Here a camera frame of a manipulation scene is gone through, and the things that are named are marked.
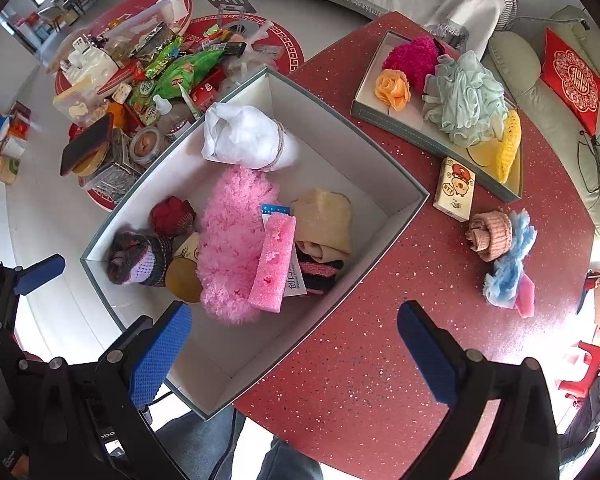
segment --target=stool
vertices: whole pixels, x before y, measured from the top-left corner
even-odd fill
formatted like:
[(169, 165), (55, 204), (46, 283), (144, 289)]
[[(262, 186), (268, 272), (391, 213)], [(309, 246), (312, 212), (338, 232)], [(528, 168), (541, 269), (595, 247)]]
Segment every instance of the stool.
[(561, 381), (558, 389), (567, 392), (567, 395), (571, 394), (582, 399), (587, 396), (589, 388), (598, 376), (598, 371), (600, 370), (600, 347), (585, 343), (584, 341), (580, 341), (578, 347), (587, 353), (584, 357), (584, 362), (589, 365), (589, 369), (581, 381)]

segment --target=red pillow with embroidered pattern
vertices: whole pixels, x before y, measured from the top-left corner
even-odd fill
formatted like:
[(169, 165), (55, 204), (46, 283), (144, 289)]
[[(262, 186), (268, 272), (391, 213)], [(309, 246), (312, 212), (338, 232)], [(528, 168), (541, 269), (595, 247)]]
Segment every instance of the red pillow with embroidered pattern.
[(600, 77), (550, 28), (546, 30), (540, 79), (594, 136), (600, 111)]

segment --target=magenta fuzzy cloth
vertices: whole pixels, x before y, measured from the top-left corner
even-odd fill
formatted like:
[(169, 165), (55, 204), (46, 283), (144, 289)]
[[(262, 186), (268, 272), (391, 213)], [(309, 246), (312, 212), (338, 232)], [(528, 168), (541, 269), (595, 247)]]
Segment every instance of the magenta fuzzy cloth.
[(264, 241), (263, 203), (278, 203), (278, 187), (261, 171), (231, 166), (216, 183), (202, 217), (200, 300), (209, 314), (229, 324), (260, 313), (248, 297)]
[(427, 74), (433, 74), (438, 64), (438, 56), (444, 48), (428, 36), (421, 36), (409, 43), (398, 45), (389, 53), (382, 64), (382, 70), (401, 70), (407, 76), (409, 86), (419, 94), (424, 92)]

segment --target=blue label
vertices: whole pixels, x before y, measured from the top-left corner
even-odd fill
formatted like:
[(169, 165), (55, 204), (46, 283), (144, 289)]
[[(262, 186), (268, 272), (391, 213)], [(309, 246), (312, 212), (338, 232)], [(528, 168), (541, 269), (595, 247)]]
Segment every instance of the blue label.
[(263, 214), (267, 214), (267, 215), (270, 215), (272, 213), (282, 213), (282, 214), (288, 215), (291, 213), (290, 208), (285, 207), (283, 205), (273, 205), (273, 204), (262, 204), (262, 208), (260, 209), (260, 211)]

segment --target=speckled red tabletop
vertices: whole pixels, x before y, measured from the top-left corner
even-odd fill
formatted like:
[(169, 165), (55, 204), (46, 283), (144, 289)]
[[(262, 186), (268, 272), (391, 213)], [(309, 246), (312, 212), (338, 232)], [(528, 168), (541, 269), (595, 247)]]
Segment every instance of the speckled red tabletop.
[[(522, 117), (524, 197), (507, 205), (476, 186), (472, 212), (526, 208), (538, 239), (525, 260), (536, 284), (536, 314), (521, 319), (481, 295), (483, 263), (464, 240), (466, 224), (431, 205), (440, 159), (350, 116), (354, 94), (384, 33), (415, 37), (420, 27), (386, 14), (324, 50), (293, 75), (393, 155), (431, 197), (402, 237), (346, 301), (235, 406), (296, 449), (362, 479), (400, 478), (442, 420), (396, 329), (396, 311), (418, 300), (464, 348), (490, 360), (537, 358), (554, 402), (555, 334), (575, 316), (593, 224), (544, 137)], [(488, 433), (487, 416), (456, 474), (470, 469)]]

